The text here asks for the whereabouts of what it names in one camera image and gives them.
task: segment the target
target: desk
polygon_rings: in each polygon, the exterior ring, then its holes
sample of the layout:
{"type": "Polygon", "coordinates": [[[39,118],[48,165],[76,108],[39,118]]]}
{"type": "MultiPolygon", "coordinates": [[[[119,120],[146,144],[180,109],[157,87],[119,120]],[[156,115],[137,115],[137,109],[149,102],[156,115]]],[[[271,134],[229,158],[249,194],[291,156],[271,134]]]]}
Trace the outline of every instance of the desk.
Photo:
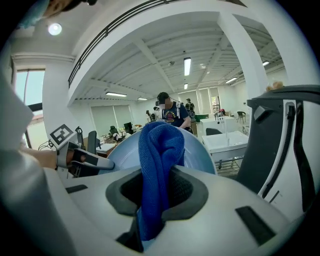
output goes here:
{"type": "Polygon", "coordinates": [[[202,142],[215,162],[245,154],[249,137],[238,130],[229,132],[228,137],[229,145],[225,133],[202,136],[202,142]]]}
{"type": "MultiPolygon", "coordinates": [[[[224,116],[223,118],[226,122],[226,128],[229,133],[238,130],[237,122],[233,117],[224,116]]],[[[206,135],[207,128],[214,128],[222,133],[225,132],[225,124],[222,122],[221,117],[201,119],[200,122],[197,124],[198,136],[206,135]]]]}
{"type": "Polygon", "coordinates": [[[96,153],[98,154],[98,156],[100,157],[107,157],[109,156],[109,154],[112,152],[112,150],[115,149],[115,146],[117,144],[116,143],[106,143],[106,144],[102,144],[100,147],[96,148],[96,153]]]}

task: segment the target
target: white column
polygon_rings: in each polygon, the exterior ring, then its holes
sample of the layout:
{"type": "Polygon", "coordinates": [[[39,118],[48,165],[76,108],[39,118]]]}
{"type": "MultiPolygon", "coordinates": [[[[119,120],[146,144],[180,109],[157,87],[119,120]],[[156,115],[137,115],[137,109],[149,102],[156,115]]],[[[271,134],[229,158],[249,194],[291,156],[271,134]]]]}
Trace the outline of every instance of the white column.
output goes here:
{"type": "Polygon", "coordinates": [[[252,39],[231,13],[220,12],[217,23],[239,59],[249,99],[261,95],[268,85],[268,79],[252,39]]]}
{"type": "Polygon", "coordinates": [[[204,108],[202,107],[202,100],[201,100],[201,94],[199,89],[196,89],[195,93],[196,93],[196,99],[198,100],[199,114],[202,114],[204,108]]]}
{"type": "Polygon", "coordinates": [[[212,114],[212,95],[211,95],[211,90],[208,88],[208,94],[209,94],[209,102],[210,102],[210,113],[212,114]]]}
{"type": "Polygon", "coordinates": [[[242,2],[260,19],[275,42],[289,85],[320,85],[317,59],[307,39],[286,11],[276,1],[242,2]]]}

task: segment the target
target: person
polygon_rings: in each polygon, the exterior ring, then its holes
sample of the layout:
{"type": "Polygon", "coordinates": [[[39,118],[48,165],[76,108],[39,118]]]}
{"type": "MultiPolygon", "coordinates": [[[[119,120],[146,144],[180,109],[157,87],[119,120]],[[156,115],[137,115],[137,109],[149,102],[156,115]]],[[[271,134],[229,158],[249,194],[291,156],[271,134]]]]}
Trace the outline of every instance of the person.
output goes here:
{"type": "Polygon", "coordinates": [[[214,113],[215,117],[224,117],[225,115],[226,115],[226,111],[223,108],[221,108],[219,112],[214,113]]]}
{"type": "Polygon", "coordinates": [[[151,122],[151,116],[150,116],[149,110],[147,110],[145,112],[145,117],[146,117],[147,122],[150,123],[151,122]]]}
{"type": "Polygon", "coordinates": [[[191,102],[190,98],[187,98],[186,101],[185,108],[188,111],[189,116],[193,118],[195,116],[195,105],[191,102]]]}
{"type": "Polygon", "coordinates": [[[161,92],[157,99],[162,112],[162,119],[166,123],[192,132],[191,119],[184,105],[174,101],[166,92],[161,92]]]}
{"type": "Polygon", "coordinates": [[[161,116],[161,113],[160,113],[160,108],[158,108],[157,106],[154,106],[153,107],[153,113],[154,113],[154,116],[155,116],[155,120],[157,120],[157,121],[162,120],[162,116],[161,116]]]}

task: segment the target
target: fluorescent light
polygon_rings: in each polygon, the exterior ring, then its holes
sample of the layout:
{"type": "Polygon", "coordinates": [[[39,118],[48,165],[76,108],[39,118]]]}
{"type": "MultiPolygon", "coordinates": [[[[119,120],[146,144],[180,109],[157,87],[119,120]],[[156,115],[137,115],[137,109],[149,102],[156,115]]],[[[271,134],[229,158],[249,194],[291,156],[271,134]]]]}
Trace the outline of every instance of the fluorescent light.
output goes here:
{"type": "Polygon", "coordinates": [[[119,97],[127,97],[126,94],[122,93],[115,93],[115,92],[106,92],[105,95],[111,95],[111,96],[119,96],[119,97]]]}
{"type": "Polygon", "coordinates": [[[59,23],[52,23],[48,27],[48,32],[53,36],[59,35],[61,33],[61,31],[62,31],[62,27],[59,23]]]}
{"type": "Polygon", "coordinates": [[[236,78],[236,77],[231,78],[229,81],[226,81],[225,83],[226,83],[226,84],[229,84],[229,83],[231,83],[231,82],[234,81],[234,80],[237,80],[237,78],[236,78]]]}
{"type": "Polygon", "coordinates": [[[185,58],[184,59],[184,75],[189,76],[190,75],[190,67],[191,67],[191,58],[185,58]]]}

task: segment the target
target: black slot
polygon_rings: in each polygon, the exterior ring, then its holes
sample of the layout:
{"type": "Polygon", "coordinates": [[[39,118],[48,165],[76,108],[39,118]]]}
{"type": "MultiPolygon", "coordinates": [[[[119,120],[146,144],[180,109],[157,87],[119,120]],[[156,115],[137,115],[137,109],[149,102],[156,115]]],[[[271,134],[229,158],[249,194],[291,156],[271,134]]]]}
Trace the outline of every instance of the black slot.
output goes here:
{"type": "Polygon", "coordinates": [[[67,187],[65,190],[67,191],[68,194],[74,193],[74,192],[78,192],[81,190],[85,190],[88,187],[86,185],[76,185],[76,186],[71,186],[71,187],[67,187]]]}
{"type": "Polygon", "coordinates": [[[92,164],[94,166],[97,166],[98,164],[98,156],[93,156],[90,154],[85,155],[85,161],[89,164],[92,164]]]}
{"type": "Polygon", "coordinates": [[[136,252],[142,253],[144,251],[144,247],[140,239],[137,216],[133,218],[130,231],[120,235],[116,241],[132,250],[135,250],[136,252]]]}
{"type": "Polygon", "coordinates": [[[284,141],[284,145],[283,145],[283,150],[282,150],[282,154],[279,160],[279,163],[275,169],[275,172],[270,180],[270,182],[266,185],[265,190],[262,193],[262,198],[265,198],[267,196],[267,194],[269,193],[269,191],[271,190],[271,188],[273,187],[273,185],[275,184],[282,167],[284,166],[284,162],[286,160],[287,157],[287,153],[289,150],[289,145],[290,145],[290,141],[291,141],[291,136],[292,136],[292,130],[294,127],[294,120],[295,120],[295,115],[296,115],[296,110],[294,106],[289,106],[289,111],[288,111],[288,126],[286,129],[286,135],[285,135],[285,141],[284,141]]]}
{"type": "Polygon", "coordinates": [[[237,208],[235,211],[259,246],[276,235],[250,206],[237,208]]]}
{"type": "Polygon", "coordinates": [[[293,150],[298,165],[301,192],[302,192],[302,209],[304,212],[310,207],[316,197],[314,179],[311,168],[302,144],[302,134],[304,130],[304,104],[303,101],[296,102],[296,124],[293,150]]]}

